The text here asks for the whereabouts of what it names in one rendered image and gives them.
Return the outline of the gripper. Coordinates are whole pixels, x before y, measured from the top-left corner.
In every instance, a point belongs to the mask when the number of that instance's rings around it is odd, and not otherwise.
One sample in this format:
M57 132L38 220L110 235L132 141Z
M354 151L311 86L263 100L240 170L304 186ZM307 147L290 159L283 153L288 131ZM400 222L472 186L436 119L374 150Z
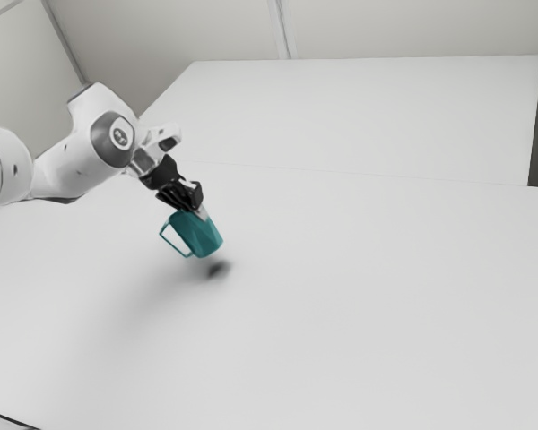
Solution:
M201 184L187 181L178 172L177 162L165 155L156 168L139 177L149 190L155 191L156 198L176 211L191 212L202 221L209 218L203 205L204 194Z

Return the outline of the teal faceted mug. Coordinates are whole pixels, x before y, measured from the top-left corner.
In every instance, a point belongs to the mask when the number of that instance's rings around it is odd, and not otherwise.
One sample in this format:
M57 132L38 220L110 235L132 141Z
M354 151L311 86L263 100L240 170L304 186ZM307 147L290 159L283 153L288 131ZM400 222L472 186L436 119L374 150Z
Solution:
M187 247L187 252L184 252L166 237L165 232L168 229L172 229L176 233ZM159 236L184 258L203 259L218 251L224 242L209 216L201 219L190 211L176 211L171 214L162 225Z

